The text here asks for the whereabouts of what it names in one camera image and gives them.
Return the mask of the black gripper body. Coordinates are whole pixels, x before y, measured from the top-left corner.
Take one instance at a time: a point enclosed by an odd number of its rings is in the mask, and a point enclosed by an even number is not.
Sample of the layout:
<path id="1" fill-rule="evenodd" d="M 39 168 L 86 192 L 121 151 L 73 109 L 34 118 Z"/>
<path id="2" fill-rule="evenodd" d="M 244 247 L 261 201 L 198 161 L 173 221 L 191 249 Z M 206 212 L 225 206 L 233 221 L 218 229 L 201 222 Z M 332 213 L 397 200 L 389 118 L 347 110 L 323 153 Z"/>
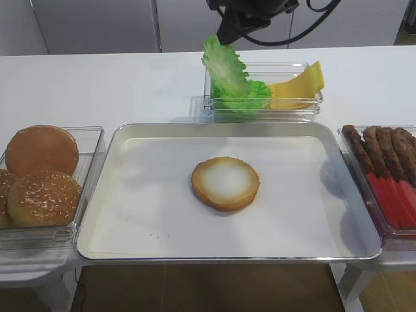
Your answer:
<path id="1" fill-rule="evenodd" d="M 249 36 L 250 33 L 265 29 L 271 20 L 280 14 L 289 14 L 299 5 L 298 1 L 208 1 L 207 5 L 216 11 L 222 21 L 216 36 L 222 45 L 230 45 L 240 38 L 254 44 L 261 42 Z"/>

